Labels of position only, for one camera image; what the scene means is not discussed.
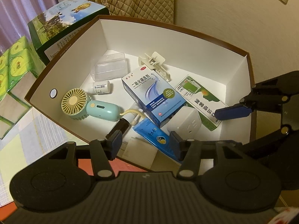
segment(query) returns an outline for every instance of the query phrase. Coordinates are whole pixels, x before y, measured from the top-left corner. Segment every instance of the curtain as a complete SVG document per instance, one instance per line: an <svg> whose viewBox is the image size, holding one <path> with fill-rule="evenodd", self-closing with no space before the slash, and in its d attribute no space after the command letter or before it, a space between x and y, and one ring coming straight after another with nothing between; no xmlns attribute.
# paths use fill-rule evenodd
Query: curtain
<svg viewBox="0 0 299 224"><path fill-rule="evenodd" d="M57 0L0 0L0 54L20 37L30 39L27 23Z"/></svg>

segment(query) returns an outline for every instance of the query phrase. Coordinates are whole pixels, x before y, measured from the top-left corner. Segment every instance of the oral spray box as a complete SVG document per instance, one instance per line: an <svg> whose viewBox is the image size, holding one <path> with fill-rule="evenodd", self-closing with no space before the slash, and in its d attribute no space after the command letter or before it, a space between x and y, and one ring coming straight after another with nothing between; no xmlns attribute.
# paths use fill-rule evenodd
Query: oral spray box
<svg viewBox="0 0 299 224"><path fill-rule="evenodd" d="M127 93L155 123L162 127L186 103L159 74L141 66L122 78Z"/></svg>

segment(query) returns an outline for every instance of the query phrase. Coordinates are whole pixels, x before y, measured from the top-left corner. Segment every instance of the clear plastic case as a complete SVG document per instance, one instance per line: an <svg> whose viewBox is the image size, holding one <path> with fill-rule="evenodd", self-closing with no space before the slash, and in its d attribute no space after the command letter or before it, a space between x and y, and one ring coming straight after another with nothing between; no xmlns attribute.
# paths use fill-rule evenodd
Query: clear plastic case
<svg viewBox="0 0 299 224"><path fill-rule="evenodd" d="M111 80L127 75L128 66L125 54L120 52L102 56L99 62L91 69L90 74L94 81Z"/></svg>

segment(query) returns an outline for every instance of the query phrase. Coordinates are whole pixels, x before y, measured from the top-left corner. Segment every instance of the red surface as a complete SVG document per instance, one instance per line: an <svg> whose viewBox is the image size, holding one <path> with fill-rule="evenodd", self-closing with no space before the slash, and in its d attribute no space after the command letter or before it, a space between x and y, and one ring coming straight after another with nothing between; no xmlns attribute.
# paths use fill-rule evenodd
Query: red surface
<svg viewBox="0 0 299 224"><path fill-rule="evenodd" d="M113 161L109 161L114 174L117 176L119 171L127 171L127 172L146 172L145 170L135 167L131 164L128 164L122 160L114 159ZM92 165L90 159L79 159L79 168L83 169L89 175L93 175L92 173ZM17 209L16 205L12 202L6 206L0 208L0 220L4 220L10 214L12 214Z"/></svg>

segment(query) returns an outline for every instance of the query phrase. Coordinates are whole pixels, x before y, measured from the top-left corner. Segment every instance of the green circle label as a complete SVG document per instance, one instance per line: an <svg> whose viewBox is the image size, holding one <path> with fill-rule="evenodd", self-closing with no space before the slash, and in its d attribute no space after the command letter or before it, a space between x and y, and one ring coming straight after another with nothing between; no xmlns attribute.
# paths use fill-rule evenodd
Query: green circle label
<svg viewBox="0 0 299 224"><path fill-rule="evenodd" d="M174 90L171 88L166 88L163 91L163 96L166 97L167 99L172 99L174 97Z"/></svg>

